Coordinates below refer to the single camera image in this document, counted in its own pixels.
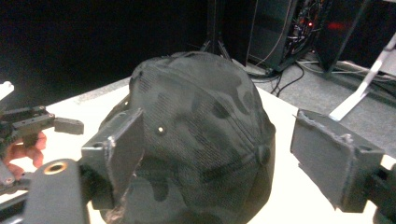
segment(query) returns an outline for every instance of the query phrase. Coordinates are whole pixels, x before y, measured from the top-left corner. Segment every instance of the electronic equipment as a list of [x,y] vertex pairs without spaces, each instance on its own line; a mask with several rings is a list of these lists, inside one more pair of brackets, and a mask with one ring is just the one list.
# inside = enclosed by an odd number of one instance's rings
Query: electronic equipment
[[256,65],[285,69],[307,53],[321,30],[331,1],[259,1],[249,60]]

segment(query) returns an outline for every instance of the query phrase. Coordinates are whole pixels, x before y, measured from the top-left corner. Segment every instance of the white table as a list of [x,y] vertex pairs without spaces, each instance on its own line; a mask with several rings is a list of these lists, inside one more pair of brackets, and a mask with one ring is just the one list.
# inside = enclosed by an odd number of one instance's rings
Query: white table
[[[77,96],[48,107],[57,117],[79,119],[85,124],[83,135],[55,133],[48,129],[45,160],[49,162],[61,158],[78,160],[80,148],[96,134],[100,122],[113,105],[128,93],[124,86],[94,99]],[[298,167],[298,161],[290,154],[290,143],[297,108],[266,91],[259,89],[262,104],[270,120],[276,126],[276,168],[273,190],[269,202],[249,223],[372,223],[375,207],[369,203],[364,214],[343,214],[334,211],[330,203],[320,193],[317,186]],[[31,161],[17,161],[27,171],[35,168]],[[0,197],[0,202],[9,196]],[[104,223],[97,211],[90,208],[91,223]]]

